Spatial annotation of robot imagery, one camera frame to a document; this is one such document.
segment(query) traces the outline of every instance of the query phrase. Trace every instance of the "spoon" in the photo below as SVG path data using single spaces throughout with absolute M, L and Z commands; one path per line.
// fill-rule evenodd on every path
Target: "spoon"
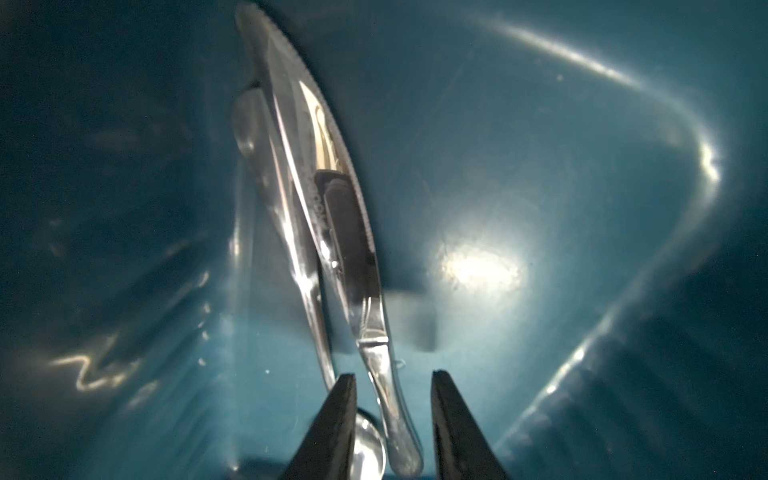
M 263 92 L 258 87 L 250 88 L 235 100 L 232 127 L 240 153 L 257 179 L 259 191 L 288 252 L 291 275 L 301 292 L 323 381 L 330 391 L 336 382 L 336 373 L 323 318 L 317 251 L 287 163 L 280 161 L 280 146 L 270 140 L 273 137 L 269 130 L 273 126 L 265 112 Z M 386 467 L 384 440 L 373 420 L 360 411 L 355 417 L 353 448 L 349 478 L 381 479 Z

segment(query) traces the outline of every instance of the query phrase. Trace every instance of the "blue surface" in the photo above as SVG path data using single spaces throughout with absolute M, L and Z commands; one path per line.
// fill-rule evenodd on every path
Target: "blue surface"
M 360 176 L 426 475 L 438 368 L 516 478 L 768 475 L 764 4 L 265 6 Z M 277 472 L 323 401 L 233 12 L 0 7 L 3 478 Z

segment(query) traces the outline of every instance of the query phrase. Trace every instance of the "blue bin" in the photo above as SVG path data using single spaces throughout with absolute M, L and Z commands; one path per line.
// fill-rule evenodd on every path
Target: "blue bin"
M 275 478 L 325 398 L 235 6 L 0 5 L 2 478 Z M 768 478 L 766 4 L 263 7 L 359 175 L 426 478 L 434 369 L 512 478 Z

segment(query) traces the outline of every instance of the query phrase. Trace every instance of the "metal utensil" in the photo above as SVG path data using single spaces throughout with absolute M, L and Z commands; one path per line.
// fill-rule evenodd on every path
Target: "metal utensil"
M 421 449 L 392 364 L 376 250 L 349 153 L 315 81 L 282 32 L 254 4 L 238 5 L 237 25 L 275 127 L 270 146 L 287 163 L 323 271 L 375 387 L 389 463 L 398 475 L 416 476 L 423 467 Z
M 306 318 L 315 342 L 323 381 L 330 391 L 336 382 L 319 287 L 318 258 L 296 197 L 293 180 L 285 161 L 280 161 L 279 145 L 271 144 L 273 126 L 264 116 L 266 105 L 259 88 L 250 88 L 235 101 L 232 111 L 240 153 L 246 160 L 266 202 L 272 221 L 283 239 L 293 279 L 301 292 Z M 362 412 L 355 418 L 355 445 L 349 477 L 380 479 L 386 467 L 384 441 L 376 425 Z

